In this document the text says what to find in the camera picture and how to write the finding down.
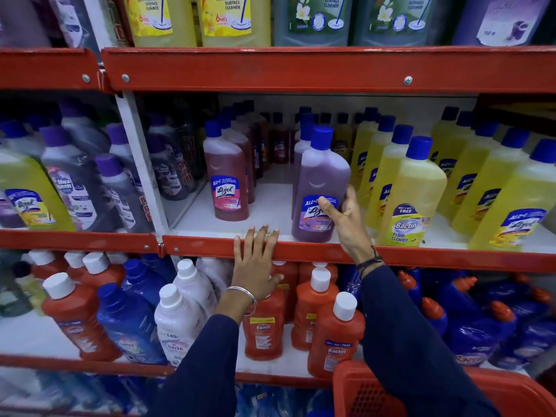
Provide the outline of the white metal shelf upright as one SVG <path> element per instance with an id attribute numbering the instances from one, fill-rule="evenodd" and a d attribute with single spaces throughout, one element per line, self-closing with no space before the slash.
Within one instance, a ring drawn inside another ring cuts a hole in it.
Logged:
<path id="1" fill-rule="evenodd" d="M 101 82 L 103 88 L 108 89 L 116 97 L 119 115 L 151 214 L 154 234 L 158 243 L 162 244 L 162 237 L 169 225 L 147 149 L 136 94 L 130 90 L 129 75 L 116 69 L 116 55 L 129 54 L 129 48 L 122 44 L 125 34 L 120 23 L 120 15 L 115 0 L 83 1 L 101 54 Z"/>

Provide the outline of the purple cleaner bottle blue cap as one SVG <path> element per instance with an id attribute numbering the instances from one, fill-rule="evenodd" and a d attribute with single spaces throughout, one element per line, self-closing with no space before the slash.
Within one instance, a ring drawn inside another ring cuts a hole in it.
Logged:
<path id="1" fill-rule="evenodd" d="M 310 147 L 312 132 L 315 125 L 314 115 L 311 111 L 300 113 L 300 128 L 294 137 L 294 174 L 292 185 L 292 203 L 291 203 L 291 219 L 294 219 L 295 202 L 297 195 L 297 187 L 299 183 L 299 174 L 301 170 L 302 154 Z"/>
<path id="2" fill-rule="evenodd" d="M 325 243 L 332 238 L 334 223 L 320 209 L 319 196 L 341 208 L 350 181 L 350 165 L 331 150 L 334 130 L 314 125 L 310 147 L 302 154 L 291 234 L 301 242 Z"/>

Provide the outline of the group of grey purple-capped bottles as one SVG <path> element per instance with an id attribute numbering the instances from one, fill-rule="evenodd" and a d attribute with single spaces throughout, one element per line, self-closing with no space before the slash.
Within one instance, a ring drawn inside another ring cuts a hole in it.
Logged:
<path id="1" fill-rule="evenodd" d="M 60 123 L 32 121 L 43 143 L 40 163 L 77 231 L 148 234 L 156 230 L 131 138 L 119 120 L 101 126 L 77 98 L 57 104 Z M 154 190 L 169 202 L 189 200 L 203 172 L 191 168 L 184 145 L 164 115 L 150 117 L 145 165 Z"/>

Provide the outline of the large yellow cleaner bottle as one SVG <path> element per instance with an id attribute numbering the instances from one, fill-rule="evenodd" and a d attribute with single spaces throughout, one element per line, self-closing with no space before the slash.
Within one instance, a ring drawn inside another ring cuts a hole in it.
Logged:
<path id="1" fill-rule="evenodd" d="M 271 0 L 196 0 L 204 47 L 270 47 Z"/>
<path id="2" fill-rule="evenodd" d="M 122 0 L 135 47 L 196 48 L 191 0 Z"/>

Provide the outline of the blue refill pouches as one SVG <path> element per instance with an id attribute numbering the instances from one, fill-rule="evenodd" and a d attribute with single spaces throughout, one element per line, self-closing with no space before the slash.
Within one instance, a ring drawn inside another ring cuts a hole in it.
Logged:
<path id="1" fill-rule="evenodd" d="M 332 390 L 236 384 L 235 417 L 335 417 Z"/>

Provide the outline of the person's left hand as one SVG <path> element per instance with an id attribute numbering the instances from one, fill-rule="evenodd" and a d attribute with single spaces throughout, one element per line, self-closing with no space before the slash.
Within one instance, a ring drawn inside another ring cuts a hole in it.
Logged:
<path id="1" fill-rule="evenodd" d="M 250 227 L 243 241 L 243 266 L 235 267 L 233 271 L 232 286 L 240 286 L 249 290 L 257 301 L 266 298 L 267 281 L 271 276 L 272 257 L 274 249 L 277 245 L 280 230 L 277 228 L 266 236 L 265 253 L 268 255 L 267 260 L 255 259 L 255 235 L 257 231 L 255 227 Z"/>

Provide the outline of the person's right forearm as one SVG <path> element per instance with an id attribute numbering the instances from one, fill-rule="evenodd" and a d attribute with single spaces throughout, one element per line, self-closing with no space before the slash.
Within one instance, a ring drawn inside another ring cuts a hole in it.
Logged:
<path id="1" fill-rule="evenodd" d="M 501 417 L 415 306 L 389 266 L 357 265 L 365 363 L 407 417 Z"/>

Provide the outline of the person's right hand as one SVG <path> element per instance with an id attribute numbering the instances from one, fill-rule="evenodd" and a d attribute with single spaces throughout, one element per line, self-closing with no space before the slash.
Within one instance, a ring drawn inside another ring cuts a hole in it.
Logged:
<path id="1" fill-rule="evenodd" d="M 333 223 L 344 252 L 357 265 L 375 258 L 377 253 L 366 230 L 356 192 L 352 186 L 347 188 L 340 211 L 345 215 L 345 221 Z"/>

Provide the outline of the large purple cleaner bottle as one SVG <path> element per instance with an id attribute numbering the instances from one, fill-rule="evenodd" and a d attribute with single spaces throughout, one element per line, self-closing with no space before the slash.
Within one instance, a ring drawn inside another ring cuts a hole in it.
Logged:
<path id="1" fill-rule="evenodd" d="M 466 0 L 451 45 L 528 46 L 552 0 Z"/>

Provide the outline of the orange bottle white cap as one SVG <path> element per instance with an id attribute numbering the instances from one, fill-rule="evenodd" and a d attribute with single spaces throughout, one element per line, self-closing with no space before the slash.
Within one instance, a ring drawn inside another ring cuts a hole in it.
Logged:
<path id="1" fill-rule="evenodd" d="M 354 295 L 340 292 L 317 310 L 308 355 L 311 376 L 331 379 L 338 364 L 352 360 L 365 332 L 365 317 L 357 307 Z"/>
<path id="2" fill-rule="evenodd" d="M 278 288 L 285 298 L 284 322 L 293 323 L 297 304 L 296 287 L 299 281 L 299 263 L 293 261 L 273 261 L 271 275 L 283 275 Z"/>
<path id="3" fill-rule="evenodd" d="M 334 303 L 339 293 L 331 279 L 332 274 L 326 267 L 315 267 L 310 279 L 296 287 L 297 302 L 291 330 L 291 343 L 296 350 L 310 350 L 318 310 Z"/>
<path id="4" fill-rule="evenodd" d="M 251 305 L 244 317 L 245 355 L 256 361 L 268 361 L 282 356 L 285 296 L 281 288 Z"/>

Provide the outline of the group of blue orange-capped bottles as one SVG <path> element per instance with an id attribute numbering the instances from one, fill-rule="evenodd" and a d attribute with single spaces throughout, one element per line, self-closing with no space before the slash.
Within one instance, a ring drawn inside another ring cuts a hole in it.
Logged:
<path id="1" fill-rule="evenodd" d="M 479 282 L 462 269 L 393 272 L 463 366 L 520 370 L 556 347 L 556 297 L 525 273 Z"/>

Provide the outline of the white shelf board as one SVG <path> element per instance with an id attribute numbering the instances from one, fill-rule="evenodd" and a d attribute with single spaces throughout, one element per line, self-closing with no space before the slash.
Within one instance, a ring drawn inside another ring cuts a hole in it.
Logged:
<path id="1" fill-rule="evenodd" d="M 274 165 L 265 172 L 255 187 L 255 202 L 248 207 L 249 217 L 245 221 L 228 222 L 216 218 L 213 210 L 210 182 L 202 181 L 197 191 L 183 201 L 163 201 L 169 224 L 169 234 L 185 237 L 229 238 L 244 236 L 254 226 L 270 225 L 270 230 L 280 230 L 279 241 L 297 242 L 291 234 L 290 218 L 292 203 L 293 167 Z M 423 248 L 467 250 L 467 238 L 453 231 L 444 217 L 435 215 L 423 240 Z M 538 226 L 529 236 L 523 253 L 556 254 L 556 234 Z"/>

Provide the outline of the row of red cleaner bottles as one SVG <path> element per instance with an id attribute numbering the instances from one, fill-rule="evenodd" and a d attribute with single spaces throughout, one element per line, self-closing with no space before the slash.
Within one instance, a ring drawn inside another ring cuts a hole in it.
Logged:
<path id="1" fill-rule="evenodd" d="M 250 100 L 226 105 L 205 122 L 202 148 L 214 214 L 221 221 L 250 217 L 256 182 L 265 172 L 264 122 Z"/>

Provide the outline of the red bottle white cap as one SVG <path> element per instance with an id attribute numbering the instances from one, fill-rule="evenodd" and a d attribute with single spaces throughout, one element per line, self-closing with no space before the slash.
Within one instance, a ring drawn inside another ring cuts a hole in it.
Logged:
<path id="1" fill-rule="evenodd" d="M 95 290 L 73 281 L 66 272 L 55 273 L 43 282 L 47 298 L 44 314 L 54 320 L 85 361 L 113 362 L 121 350 L 97 320 L 100 301 Z"/>
<path id="2" fill-rule="evenodd" d="M 64 254 L 64 259 L 68 264 L 68 268 L 66 272 L 70 276 L 70 278 L 81 284 L 83 281 L 83 277 L 88 274 L 87 268 L 83 259 L 87 255 L 84 251 L 67 251 Z"/>
<path id="3" fill-rule="evenodd" d="M 32 275 L 40 282 L 60 272 L 57 258 L 53 252 L 47 250 L 30 250 L 28 255 L 32 261 Z"/>
<path id="4" fill-rule="evenodd" d="M 82 273 L 80 282 L 92 288 L 115 283 L 121 287 L 126 271 L 122 265 L 112 264 L 108 256 L 103 252 L 90 252 L 83 258 L 85 271 Z"/>

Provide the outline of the white purple refill pouch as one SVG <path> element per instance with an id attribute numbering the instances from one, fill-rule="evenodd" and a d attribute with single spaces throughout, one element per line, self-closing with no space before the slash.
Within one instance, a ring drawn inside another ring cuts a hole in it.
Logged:
<path id="1" fill-rule="evenodd" d="M 48 0 L 68 48 L 87 48 L 97 57 L 100 50 L 84 0 Z"/>

